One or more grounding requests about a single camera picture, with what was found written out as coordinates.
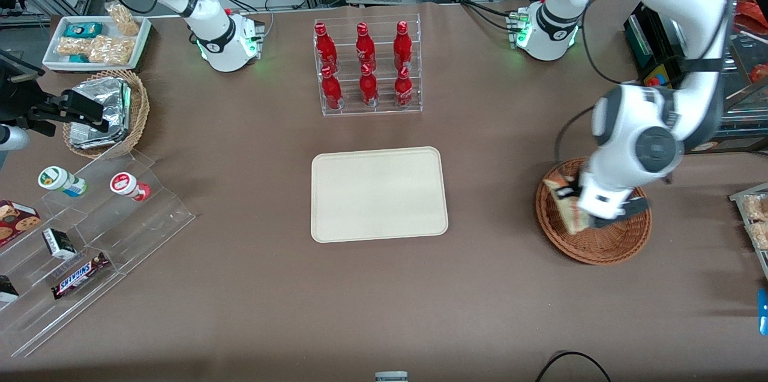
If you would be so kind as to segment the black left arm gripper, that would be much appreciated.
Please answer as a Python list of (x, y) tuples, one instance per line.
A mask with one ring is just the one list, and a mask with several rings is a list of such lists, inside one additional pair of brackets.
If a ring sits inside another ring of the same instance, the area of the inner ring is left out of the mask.
[[(555, 189), (555, 196), (558, 199), (579, 198), (580, 194), (581, 194), (581, 188), (579, 188), (578, 186), (576, 187), (564, 186), (564, 187)], [(606, 219), (606, 218), (592, 216), (592, 227), (594, 228), (607, 227), (610, 224), (628, 220), (629, 218), (639, 215), (639, 213), (647, 212), (648, 210), (649, 210), (649, 203), (647, 199), (641, 196), (630, 195), (626, 198), (623, 198), (620, 204), (618, 204), (618, 208), (616, 210), (616, 216), (614, 218)]]

